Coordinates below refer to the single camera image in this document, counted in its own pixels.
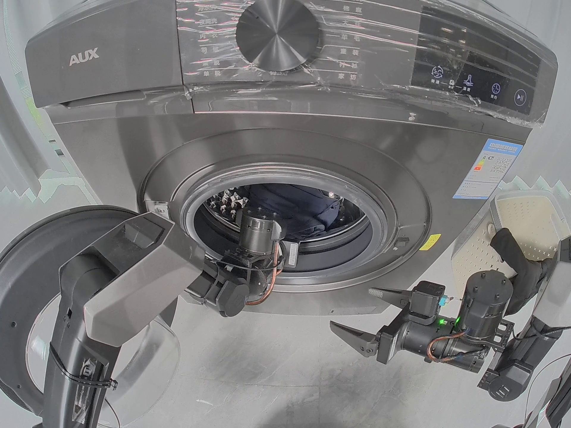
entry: plastic wrap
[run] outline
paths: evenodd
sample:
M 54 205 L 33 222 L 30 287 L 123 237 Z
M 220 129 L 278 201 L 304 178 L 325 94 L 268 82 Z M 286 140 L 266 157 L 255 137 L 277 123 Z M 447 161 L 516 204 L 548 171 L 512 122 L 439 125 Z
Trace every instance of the plastic wrap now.
M 339 89 L 438 101 L 525 126 L 545 119 L 553 53 L 483 0 L 298 0 L 317 18 L 320 42 L 313 60 L 285 72 L 257 68 L 237 47 L 236 24 L 255 1 L 176 0 L 183 83 L 197 102 L 200 94 L 224 89 L 234 101 Z M 442 73 L 432 74 L 437 67 Z M 236 82 L 248 85 L 236 89 Z M 514 102 L 520 90 L 523 104 Z

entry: cable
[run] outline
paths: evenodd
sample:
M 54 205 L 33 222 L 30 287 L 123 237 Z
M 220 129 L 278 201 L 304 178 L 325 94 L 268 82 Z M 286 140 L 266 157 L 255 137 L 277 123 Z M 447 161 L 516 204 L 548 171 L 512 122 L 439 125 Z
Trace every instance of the cable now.
M 438 341 L 443 341 L 444 339 L 455 339 L 455 338 L 460 338 L 462 336 L 464 336 L 466 334 L 465 331 L 463 332 L 459 332 L 456 334 L 451 334 L 449 336 L 440 336 L 439 338 L 436 339 L 432 339 L 432 341 L 428 344 L 428 347 L 426 348 L 426 356 L 428 358 L 430 358 L 433 362 L 435 363 L 446 363 L 448 361 L 452 361 L 455 360 L 459 357 L 461 357 L 462 355 L 466 355 L 465 353 L 460 355 L 460 354 L 456 354 L 456 355 L 451 355 L 449 357 L 446 358 L 436 358 L 433 354 L 432 354 L 432 346 L 434 344 L 436 344 Z
M 279 254 L 277 251 L 279 249 L 279 246 L 280 246 L 279 241 L 276 241 L 276 246 L 274 249 L 274 267 L 273 267 L 274 273 L 272 274 L 272 282 L 270 282 L 268 290 L 259 300 L 247 302 L 246 303 L 247 306 L 257 306 L 258 304 L 262 304 L 264 301 L 267 300 L 269 294 L 272 293 L 272 290 L 274 289 L 274 285 L 276 283 L 276 277 L 278 274 L 280 274 L 282 272 L 282 270 L 280 270 L 280 271 L 277 270 L 277 267 L 279 266 L 277 264 L 277 259 L 279 257 Z
M 543 332 L 543 333 L 542 333 L 542 332 L 538 331 L 533 325 L 529 325 L 529 327 L 530 327 L 533 331 L 535 331 L 534 334 L 532 334 L 531 336 L 525 336 L 525 337 L 523 337 L 523 338 L 517 338 L 516 335 L 515 335 L 515 333 L 514 333 L 513 330 L 512 330 L 513 338 L 514 338 L 516 341 L 523 341 L 524 339 L 531 339 L 531 338 L 535 338 L 535 337 L 543 338 L 543 339 L 552 339 L 553 341 L 555 341 L 555 340 L 557 340 L 558 338 L 554 338 L 554 337 L 552 337 L 552 336 L 547 336 L 547 335 L 548 335 L 548 334 L 551 334 L 551 333 L 558 333 L 558 332 L 564 332 L 564 331 L 566 331 L 566 330 L 571 330 L 571 326 L 556 326 L 555 328 L 550 328 L 550 329 L 547 330 L 546 332 Z
M 262 268 L 256 267 L 255 268 L 255 267 L 241 267 L 239 265 L 235 265 L 234 263 L 228 263 L 227 261 L 216 260 L 216 259 L 211 259 L 211 258 L 208 258 L 208 259 L 214 263 L 222 263 L 224 266 L 227 266 L 227 267 L 234 267 L 234 268 L 246 269 L 246 270 L 249 269 L 252 271 L 272 271 L 273 269 L 279 268 L 282 265 L 282 263 L 284 262 L 283 258 L 280 258 L 279 261 L 275 262 L 273 267 L 265 267 L 265 268 L 264 267 L 262 267 Z
M 528 404 L 529 404 L 529 396 L 532 393 L 532 387 L 533 387 L 533 383 L 535 382 L 535 380 L 539 377 L 539 375 L 545 370 L 546 367 L 548 367 L 549 365 L 553 365 L 553 363 L 562 360 L 563 358 L 567 358 L 567 357 L 571 357 L 571 353 L 568 353 L 566 355 L 562 355 L 559 358 L 556 358 L 553 361 L 550 361 L 549 363 L 546 364 L 546 366 L 544 366 L 543 368 L 541 368 L 541 370 L 538 372 L 538 374 L 533 378 L 532 383 L 529 385 L 529 391 L 528 391 L 528 398 L 525 400 L 525 414 L 524 414 L 524 425 L 525 422 L 527 421 L 528 418 Z
M 60 372 L 67 377 L 71 382 L 75 382 L 84 387 L 91 387 L 96 389 L 117 389 L 117 381 L 110 379 L 108 381 L 90 381 L 87 379 L 82 379 L 76 375 L 72 375 L 63 364 L 62 359 L 59 357 L 58 353 L 55 351 L 54 346 L 50 343 L 50 355 L 54 359 L 55 364 L 59 368 Z
M 113 406 L 111 406 L 111 403 L 109 403 L 107 398 L 105 398 L 104 401 L 107 403 L 107 405 L 109 406 L 109 409 L 111 410 L 111 412 L 113 412 L 113 415 L 117 419 L 117 428 L 121 428 L 121 422 L 119 421 L 119 416 L 117 415 L 117 412 L 115 412 L 115 409 L 113 409 Z

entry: navy garment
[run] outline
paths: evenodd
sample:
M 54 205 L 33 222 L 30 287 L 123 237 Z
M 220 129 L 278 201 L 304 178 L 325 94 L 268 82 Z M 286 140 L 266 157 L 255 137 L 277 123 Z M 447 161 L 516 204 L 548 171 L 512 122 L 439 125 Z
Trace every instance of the navy garment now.
M 321 190 L 293 184 L 254 184 L 248 205 L 277 212 L 287 222 L 287 239 L 322 235 L 339 214 L 339 200 Z

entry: rotary knob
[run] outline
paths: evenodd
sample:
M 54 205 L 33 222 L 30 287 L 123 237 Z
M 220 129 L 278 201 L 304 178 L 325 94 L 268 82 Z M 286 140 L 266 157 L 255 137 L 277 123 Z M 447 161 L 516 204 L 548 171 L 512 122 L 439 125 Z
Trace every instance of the rotary knob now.
M 318 21 L 297 0 L 258 0 L 236 27 L 242 55 L 266 71 L 298 68 L 313 57 L 318 42 Z

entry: washing machine door opening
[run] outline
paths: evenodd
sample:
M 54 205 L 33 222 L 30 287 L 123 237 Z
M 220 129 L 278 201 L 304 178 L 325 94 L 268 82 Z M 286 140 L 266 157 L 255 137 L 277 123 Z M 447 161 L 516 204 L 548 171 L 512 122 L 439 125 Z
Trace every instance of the washing machine door opening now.
M 286 241 L 296 243 L 291 275 L 331 269 L 363 253 L 372 239 L 367 215 L 334 192 L 297 184 L 251 184 L 210 196 L 196 211 L 195 232 L 215 253 L 238 244 L 240 211 L 246 205 L 277 212 L 286 220 Z
M 373 194 L 316 167 L 236 167 L 185 187 L 179 221 L 215 259 L 237 247 L 237 222 L 245 205 L 273 210 L 284 218 L 285 240 L 299 245 L 295 266 L 286 265 L 277 281 L 290 288 L 350 284 L 395 234 L 395 211 L 381 191 Z

